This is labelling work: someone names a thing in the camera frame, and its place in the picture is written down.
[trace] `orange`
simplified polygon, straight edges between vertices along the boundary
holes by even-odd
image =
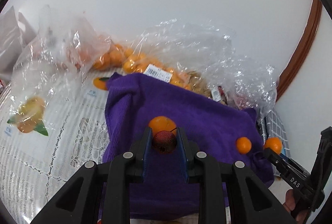
[[[110,63],[114,67],[121,67],[122,65],[122,60],[124,58],[123,52],[120,50],[112,50],[109,52],[109,57],[110,57]]]
[[[106,53],[105,55],[101,56],[98,60],[95,61],[93,67],[96,70],[104,71],[108,69],[110,65],[111,65],[111,58],[109,53]]]
[[[184,89],[192,91],[193,89],[191,88],[191,85],[187,84],[185,85]]]
[[[155,57],[150,58],[150,63],[155,65],[158,68],[164,69],[164,65]]]
[[[175,72],[175,69],[174,69],[174,68],[168,67],[168,68],[166,68],[165,71],[166,71],[166,72],[170,72],[170,73],[173,74],[173,75],[176,75],[176,72]]]
[[[34,130],[34,128],[35,128],[36,125],[37,125],[37,122],[31,121],[31,120],[27,120],[27,121],[18,123],[17,129],[20,132],[29,133],[29,132],[31,132],[31,131]]]
[[[189,83],[190,75],[186,72],[180,71],[176,74],[184,83]]]
[[[123,65],[122,65],[122,69],[126,72],[126,73],[132,73],[135,71],[136,69],[136,64],[130,61],[126,61]]]
[[[149,127],[152,129],[152,135],[154,136],[156,133],[160,131],[172,131],[172,133],[176,134],[175,123],[165,116],[157,116],[149,122]]]
[[[169,83],[178,87],[185,87],[183,81],[179,79],[176,75],[172,75],[172,78]]]
[[[137,66],[135,72],[144,73],[148,66],[149,63],[143,62]]]
[[[236,148],[240,154],[247,154],[251,150],[251,141],[247,137],[238,138]]]
[[[107,90],[106,82],[109,77],[97,77],[93,79],[93,85],[101,90]]]
[[[122,47],[122,45],[115,44],[114,46],[117,48],[118,51],[123,51],[123,47]]]
[[[146,58],[146,54],[144,54],[144,53],[139,53],[138,56],[137,56],[138,60],[142,60],[142,59],[145,59],[145,58]]]
[[[283,149],[283,144],[280,141],[278,137],[272,137],[268,138],[264,144],[264,149],[265,148],[270,148],[274,152],[276,152],[278,155],[280,155],[282,149]]]
[[[129,57],[134,53],[134,50],[131,49],[130,47],[127,47],[126,50],[124,51],[125,57]]]
[[[138,59],[138,55],[137,54],[132,54],[127,58],[127,61],[131,62],[131,63],[135,63]]]

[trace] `metal screw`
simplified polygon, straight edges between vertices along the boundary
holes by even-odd
[[[130,158],[132,158],[133,155],[134,155],[134,154],[131,153],[131,152],[125,152],[125,153],[123,153],[123,157],[124,157],[125,159],[130,159]]]
[[[86,163],[84,163],[85,168],[88,168],[88,169],[92,168],[94,165],[95,165],[95,163],[92,160],[89,160]]]
[[[235,162],[235,166],[237,168],[243,168],[244,167],[244,163],[242,161],[238,160],[238,161]]]
[[[206,153],[203,151],[197,152],[196,156],[200,159],[206,158]]]

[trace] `brown wooden frame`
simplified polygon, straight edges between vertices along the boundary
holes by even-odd
[[[294,80],[303,62],[305,61],[312,46],[313,40],[315,39],[321,13],[321,1],[312,0],[308,22],[304,29],[301,40],[299,41],[298,46],[296,47],[287,67],[283,70],[279,77],[279,85],[277,87],[277,100],[283,95],[283,93],[285,93],[286,89]]]

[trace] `red fruit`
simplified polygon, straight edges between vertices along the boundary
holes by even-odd
[[[170,131],[160,131],[152,137],[152,147],[160,154],[172,153],[176,144],[176,136]]]

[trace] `purple towel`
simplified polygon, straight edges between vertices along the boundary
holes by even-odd
[[[201,151],[222,162],[241,160],[266,185],[272,184],[272,167],[263,158],[263,141],[255,128],[255,110],[238,111],[140,73],[124,77],[115,73],[107,87],[105,117],[110,144],[104,162],[128,151],[149,121],[164,115],[183,127]],[[246,155],[235,147],[237,138],[243,136],[252,142]],[[130,185],[131,218],[172,220],[198,213],[199,186],[184,183],[177,152],[161,155],[152,149],[149,157],[144,184]]]

